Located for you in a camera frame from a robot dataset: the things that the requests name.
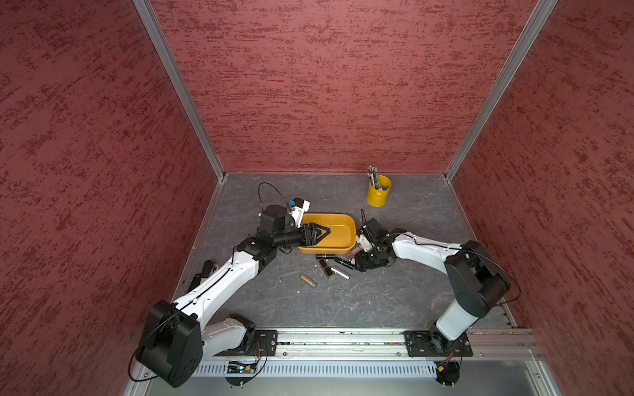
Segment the yellow storage tray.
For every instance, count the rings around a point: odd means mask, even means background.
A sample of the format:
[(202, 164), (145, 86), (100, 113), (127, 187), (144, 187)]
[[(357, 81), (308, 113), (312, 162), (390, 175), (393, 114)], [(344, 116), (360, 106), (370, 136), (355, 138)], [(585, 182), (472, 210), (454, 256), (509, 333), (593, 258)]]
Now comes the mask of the yellow storage tray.
[(303, 224), (315, 223), (328, 228), (330, 233), (318, 244), (310, 247), (299, 247), (305, 254), (346, 254), (356, 242), (356, 224), (348, 214), (305, 214)]

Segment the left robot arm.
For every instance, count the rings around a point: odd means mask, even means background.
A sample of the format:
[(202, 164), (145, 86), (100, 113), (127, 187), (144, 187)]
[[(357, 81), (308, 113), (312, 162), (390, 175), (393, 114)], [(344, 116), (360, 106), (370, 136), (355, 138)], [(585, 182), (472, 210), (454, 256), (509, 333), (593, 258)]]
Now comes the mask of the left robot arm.
[(260, 359), (263, 345), (255, 326), (240, 315), (210, 325), (214, 314), (239, 288), (254, 279), (283, 249), (312, 247), (330, 228), (303, 223), (305, 211), (295, 206), (269, 206), (253, 236), (233, 248), (230, 259), (203, 283), (173, 302), (160, 300), (149, 312), (138, 347), (130, 359), (177, 388), (205, 356), (239, 351)]

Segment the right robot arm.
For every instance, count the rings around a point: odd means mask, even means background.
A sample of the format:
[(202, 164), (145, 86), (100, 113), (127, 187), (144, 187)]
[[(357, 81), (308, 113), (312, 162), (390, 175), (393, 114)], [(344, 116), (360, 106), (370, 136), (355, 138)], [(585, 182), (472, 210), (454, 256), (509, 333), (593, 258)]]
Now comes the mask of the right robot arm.
[(478, 320), (485, 318), (511, 289), (508, 273), (476, 241), (450, 244), (426, 239), (404, 229), (389, 231), (375, 219), (358, 231), (362, 250), (354, 256), (360, 272), (410, 260), (446, 275), (454, 300), (430, 327), (430, 337), (447, 349)]

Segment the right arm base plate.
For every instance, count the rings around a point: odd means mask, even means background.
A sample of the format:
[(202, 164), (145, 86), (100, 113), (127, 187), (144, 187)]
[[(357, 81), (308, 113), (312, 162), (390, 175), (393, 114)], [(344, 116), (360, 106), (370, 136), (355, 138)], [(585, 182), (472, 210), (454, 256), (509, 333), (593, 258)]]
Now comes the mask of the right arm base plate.
[(440, 333), (430, 331), (404, 331), (405, 347), (409, 357), (447, 358), (472, 357), (471, 343), (466, 333), (447, 341)]

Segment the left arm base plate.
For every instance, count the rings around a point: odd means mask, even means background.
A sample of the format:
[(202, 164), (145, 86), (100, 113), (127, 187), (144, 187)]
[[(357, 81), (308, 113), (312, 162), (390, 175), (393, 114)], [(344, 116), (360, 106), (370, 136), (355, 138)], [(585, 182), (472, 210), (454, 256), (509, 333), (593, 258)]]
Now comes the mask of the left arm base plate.
[(247, 331), (243, 340), (231, 353), (234, 356), (254, 356), (264, 353), (275, 356), (277, 352), (278, 331), (267, 329), (252, 329)]

